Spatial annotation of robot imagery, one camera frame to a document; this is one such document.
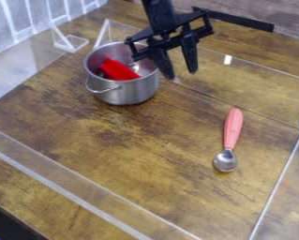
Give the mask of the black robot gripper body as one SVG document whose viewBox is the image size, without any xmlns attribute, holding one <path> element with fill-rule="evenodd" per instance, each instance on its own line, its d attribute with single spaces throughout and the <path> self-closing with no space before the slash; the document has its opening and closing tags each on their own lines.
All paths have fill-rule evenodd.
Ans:
<svg viewBox="0 0 299 240">
<path fill-rule="evenodd" d="M 171 0 L 142 0 L 142 4 L 150 26 L 126 39 L 135 61 L 150 57 L 153 48 L 169 51 L 178 46 L 182 47 L 182 35 L 185 33 L 196 35 L 197 44 L 201 38 L 213 34 L 206 8 L 178 14 Z"/>
</svg>

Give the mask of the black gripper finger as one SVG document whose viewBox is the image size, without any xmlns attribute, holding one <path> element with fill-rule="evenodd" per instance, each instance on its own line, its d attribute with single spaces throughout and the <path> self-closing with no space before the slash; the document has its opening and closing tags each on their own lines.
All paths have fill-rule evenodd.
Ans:
<svg viewBox="0 0 299 240">
<path fill-rule="evenodd" d="M 150 50 L 150 58 L 159 68 L 163 76 L 170 80 L 174 78 L 174 69 L 170 61 L 169 53 L 165 49 L 153 48 Z"/>
<path fill-rule="evenodd" d="M 198 70 L 197 37 L 193 33 L 182 35 L 182 51 L 188 63 L 189 72 L 194 74 Z"/>
</svg>

